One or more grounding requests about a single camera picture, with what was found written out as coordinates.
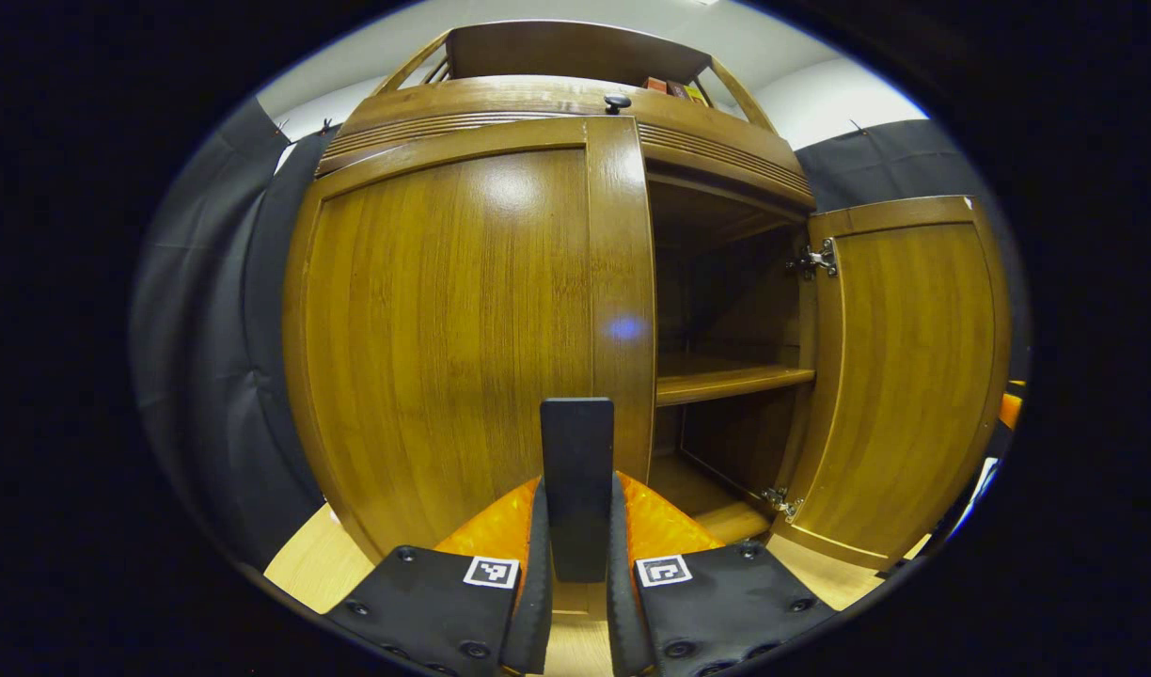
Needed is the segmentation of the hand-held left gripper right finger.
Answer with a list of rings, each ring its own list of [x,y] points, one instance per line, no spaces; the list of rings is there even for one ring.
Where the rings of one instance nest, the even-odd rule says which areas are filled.
[[[724,543],[622,472],[610,487],[607,613],[617,676],[756,671],[834,616],[765,543]]]

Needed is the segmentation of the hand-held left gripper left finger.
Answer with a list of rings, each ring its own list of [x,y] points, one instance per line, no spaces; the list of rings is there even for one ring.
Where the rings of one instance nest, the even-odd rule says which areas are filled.
[[[546,485],[531,479],[442,543],[394,548],[326,618],[419,671],[542,674],[551,588]]]

